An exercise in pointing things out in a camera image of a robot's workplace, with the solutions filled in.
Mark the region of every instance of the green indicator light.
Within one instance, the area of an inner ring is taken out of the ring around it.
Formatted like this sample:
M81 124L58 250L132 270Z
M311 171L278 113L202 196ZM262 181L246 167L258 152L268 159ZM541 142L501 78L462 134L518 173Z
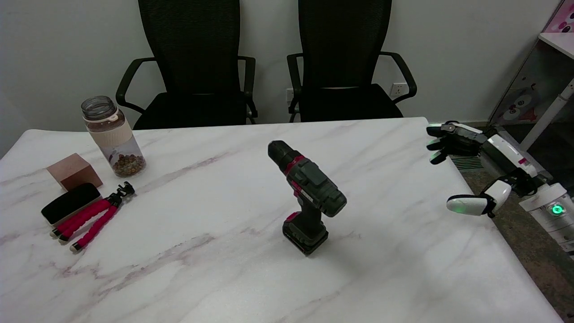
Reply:
M562 214L562 213L564 213L564 208L561 205L556 204L556 205L552 206L552 213Z

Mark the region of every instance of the chair backrest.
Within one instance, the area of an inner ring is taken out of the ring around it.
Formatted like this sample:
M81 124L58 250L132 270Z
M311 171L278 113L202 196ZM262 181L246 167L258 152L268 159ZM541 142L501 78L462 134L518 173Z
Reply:
M371 84L391 0L299 0L304 87Z
M168 93L239 91L239 0L138 0Z

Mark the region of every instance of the chair armrest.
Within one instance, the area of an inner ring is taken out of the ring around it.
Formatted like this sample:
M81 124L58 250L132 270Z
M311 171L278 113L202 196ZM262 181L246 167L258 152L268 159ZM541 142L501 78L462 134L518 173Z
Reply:
M293 100L289 106L289 113L295 113L295 106L301 95L301 77L299 76L299 66L297 57L303 57L303 53L291 54L287 56L287 65L289 66L289 75L291 76L291 85L293 86Z
M406 84L409 86L409 92L394 99L393 103L399 103L404 99L412 98L417 94L417 83L414 82L413 74L411 74L409 67L406 65L405 60L402 59L401 55L392 52L381 52L380 55L391 56L393 58L395 63L398 65L399 70L401 70L402 76L406 80Z
M139 113L145 112L145 110L140 108L139 106L133 103L126 102L126 92L139 66L145 61L152 61L152 60L155 61L156 60L155 57L134 59L134 61L131 62L131 64L127 67L127 70L123 74L121 82L119 82L118 90L115 93L115 100L119 105L133 109Z
M255 83L255 59L248 56L237 56L238 60L245 61L245 80L243 81L243 93L247 99L247 105L251 111L250 118L257 118L258 113L253 103L253 84Z

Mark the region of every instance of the robotic hand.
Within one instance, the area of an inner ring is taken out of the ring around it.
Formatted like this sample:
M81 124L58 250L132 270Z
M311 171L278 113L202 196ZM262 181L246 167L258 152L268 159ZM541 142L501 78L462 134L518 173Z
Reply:
M495 132L483 133L456 121L430 124L426 132L437 137L426 146L437 151L430 163L442 163L448 155L479 156L485 168L499 175L478 195L462 194L448 198L447 208L453 212L474 216L488 214L492 218L511 191L520 197L532 195L545 183L538 177L534 165Z
M492 218L513 191L526 197L520 206L574 259L574 202L561 184L548 185L548 178L496 131L483 133L448 121L430 124L426 132L436 137L426 146L437 151L430 159L432 164L444 162L448 155L479 156L484 168L498 176L478 195L449 197L449 210L474 216L488 214Z

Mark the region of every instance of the wooden block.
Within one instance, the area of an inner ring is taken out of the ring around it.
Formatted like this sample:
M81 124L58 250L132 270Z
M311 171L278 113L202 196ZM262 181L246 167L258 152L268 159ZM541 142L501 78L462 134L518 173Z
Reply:
M46 168L60 186L69 191L80 184L92 183L95 187L102 185L102 180L87 161L77 153L58 161Z

